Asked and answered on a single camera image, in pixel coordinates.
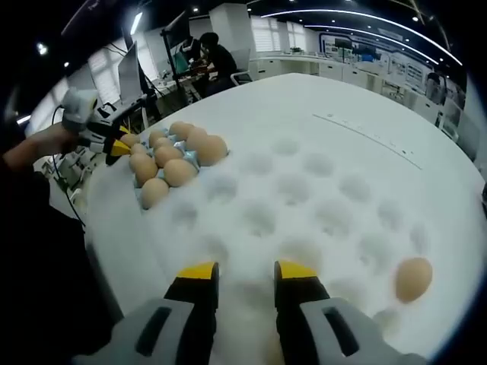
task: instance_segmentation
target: person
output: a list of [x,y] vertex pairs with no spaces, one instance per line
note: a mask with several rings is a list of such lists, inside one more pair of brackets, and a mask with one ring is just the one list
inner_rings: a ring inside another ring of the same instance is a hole
[[202,52],[210,64],[207,72],[218,73],[215,79],[209,80],[205,92],[206,97],[210,97],[234,86],[230,76],[237,72],[237,64],[232,55],[221,44],[218,44],[218,41],[219,37],[217,33],[204,33],[199,39]]
[[68,363],[110,340],[114,325],[84,247],[81,222],[49,205],[49,182],[33,171],[41,157],[72,151],[77,137],[61,123],[25,138],[0,121],[2,270],[8,349]]

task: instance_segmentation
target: ceiling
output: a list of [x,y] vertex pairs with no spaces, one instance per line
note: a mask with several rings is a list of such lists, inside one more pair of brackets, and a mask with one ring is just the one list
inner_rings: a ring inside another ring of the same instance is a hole
[[[4,55],[7,71],[4,72],[4,80],[0,94],[0,101],[5,105],[8,95],[14,86],[20,85],[16,109],[21,114],[31,113],[49,89],[64,75],[78,69],[86,63],[88,57],[97,49],[107,45],[122,36],[121,29],[131,26],[135,14],[143,9],[144,21],[139,28],[150,30],[164,26],[173,20],[182,10],[199,8],[199,15],[208,14],[215,6],[223,2],[246,3],[251,0],[88,0],[90,7],[89,17],[80,17],[72,22],[65,36],[61,35],[66,24],[72,19],[76,11],[85,3],[83,0],[49,0],[49,2],[27,2],[18,0],[6,5],[4,14],[9,14],[11,19],[17,20],[15,27],[3,24],[2,29],[6,38]],[[424,23],[415,22],[412,17],[417,16],[411,8],[409,0],[260,0],[248,5],[252,9],[251,14],[264,15],[277,11],[297,9],[329,8],[343,9],[373,14],[403,24],[419,33],[426,35],[443,47],[450,47],[450,51],[461,59],[464,56],[462,45],[453,35],[445,30],[441,31],[438,21],[448,26],[453,24],[447,16],[447,2],[441,2],[442,8],[437,9],[434,1],[420,1],[420,8]],[[378,27],[399,33],[410,38],[408,43],[413,48],[434,59],[442,57],[445,61],[441,65],[445,73],[459,78],[464,75],[464,69],[446,56],[442,51],[425,42],[418,36],[414,36],[405,30],[386,24],[381,21],[372,21],[367,18],[349,14],[306,13],[289,14],[277,17],[280,21],[303,20],[302,24],[325,24],[340,27],[369,30],[377,33]],[[49,53],[39,56],[36,49],[37,42],[42,42],[49,47]],[[64,62],[70,62],[68,68],[64,68]]]

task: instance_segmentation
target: ceiling light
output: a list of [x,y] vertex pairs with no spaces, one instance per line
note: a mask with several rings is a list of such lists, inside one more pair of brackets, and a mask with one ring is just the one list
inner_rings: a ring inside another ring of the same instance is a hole
[[130,28],[130,35],[131,36],[133,36],[135,34],[135,31],[137,30],[138,23],[139,23],[141,17],[142,17],[142,12],[138,13],[135,16],[134,22],[132,24],[132,28]]
[[29,119],[30,119],[30,116],[25,116],[24,118],[20,118],[17,120],[17,124],[22,124],[23,122],[26,122]]
[[47,47],[44,46],[42,43],[37,44],[37,52],[41,55],[44,56],[47,53]]
[[404,48],[407,48],[407,49],[410,49],[412,50],[413,52],[423,56],[424,58],[426,59],[429,59],[431,62],[433,62],[434,64],[436,65],[439,65],[438,62],[436,62],[434,59],[432,59],[431,57],[427,56],[426,54],[424,54],[423,52],[421,51],[418,51],[417,49],[414,49],[412,48],[411,46],[408,46],[407,44],[404,44],[404,43],[401,43],[399,42],[398,40],[393,40],[392,38],[388,38],[386,36],[382,36],[380,34],[375,34],[375,33],[371,33],[371,32],[367,32],[365,30],[359,30],[359,29],[353,29],[353,28],[345,28],[345,27],[335,27],[335,26],[332,26],[332,25],[305,25],[306,28],[329,28],[329,29],[340,29],[340,30],[347,30],[347,31],[352,31],[352,32],[358,32],[358,33],[364,33],[364,34],[367,34],[369,36],[373,36],[373,37],[379,37],[381,38],[382,40],[388,40],[389,42],[392,42],[392,43],[395,43],[395,44],[398,44]]
[[395,21],[390,21],[389,19],[384,19],[383,17],[376,17],[375,15],[370,15],[370,14],[365,14],[365,13],[359,13],[357,11],[348,11],[348,10],[337,10],[337,9],[304,9],[304,10],[290,10],[290,11],[280,11],[279,13],[273,13],[273,14],[266,14],[263,15],[262,17],[275,17],[277,15],[283,15],[283,14],[294,14],[294,13],[337,13],[337,14],[350,14],[350,15],[358,15],[360,17],[368,17],[370,19],[375,19],[378,21],[384,21],[389,24],[393,24],[399,28],[403,28],[404,30],[408,30],[409,32],[415,34],[418,37],[421,37],[422,39],[426,40],[427,42],[431,43],[433,46],[436,48],[440,49],[447,55],[449,55],[452,59],[455,60],[460,66],[463,66],[463,63],[460,62],[459,59],[457,59],[454,55],[452,55],[450,52],[448,52],[444,47],[440,46],[438,43],[436,43],[434,40],[430,40],[427,38],[427,36],[423,36],[421,33],[417,32],[414,29],[408,28],[402,24],[396,23]]

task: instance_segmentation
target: wall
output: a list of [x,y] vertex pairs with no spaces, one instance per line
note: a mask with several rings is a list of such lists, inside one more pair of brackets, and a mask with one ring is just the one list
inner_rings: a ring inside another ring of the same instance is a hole
[[250,58],[255,57],[256,45],[246,5],[221,4],[210,11],[210,20],[223,47],[230,52],[250,48]]
[[189,33],[196,39],[199,39],[204,33],[212,31],[212,21],[210,21],[209,17],[189,21]]
[[320,51],[320,33],[314,30],[304,28],[304,36],[306,37],[307,52]]
[[482,176],[487,181],[487,113],[472,75],[467,75],[466,79],[464,111],[471,123],[479,130],[479,150],[475,165],[481,168]]
[[90,66],[84,64],[79,70],[73,72],[68,77],[69,87],[76,87],[79,90],[93,90],[94,86],[93,78],[91,77]]
[[277,25],[279,29],[279,42],[281,43],[281,50],[283,52],[289,52],[291,45],[289,44],[288,24],[284,21],[278,21]]
[[161,36],[161,29],[162,28],[156,28],[145,32],[145,39],[147,40],[152,59],[154,60],[159,75],[161,75],[164,70],[170,69],[170,66],[167,63],[168,57],[166,47],[164,46],[164,40]]

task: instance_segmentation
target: white table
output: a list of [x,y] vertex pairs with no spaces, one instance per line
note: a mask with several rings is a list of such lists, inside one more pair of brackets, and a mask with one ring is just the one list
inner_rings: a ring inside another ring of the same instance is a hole
[[[484,180],[443,133],[380,95],[296,74],[256,81],[201,100],[158,126],[168,127],[177,120],[224,136],[236,150],[253,148],[249,141],[272,130],[296,131],[353,163],[359,173],[375,181],[377,194],[394,194],[408,211],[426,219],[434,226],[431,249],[436,255],[431,295],[441,301],[423,303],[421,311],[429,316],[412,321],[417,332],[401,341],[410,342],[404,349],[412,346],[431,356],[448,339],[448,330],[456,328],[483,274],[487,220],[480,205]],[[404,153],[408,160],[400,156]],[[164,277],[149,243],[154,237],[135,200],[127,159],[96,170],[88,197],[94,251],[124,314],[163,296],[173,280]],[[420,311],[414,304],[407,310],[411,316]],[[441,329],[424,324],[435,316],[441,318]]]

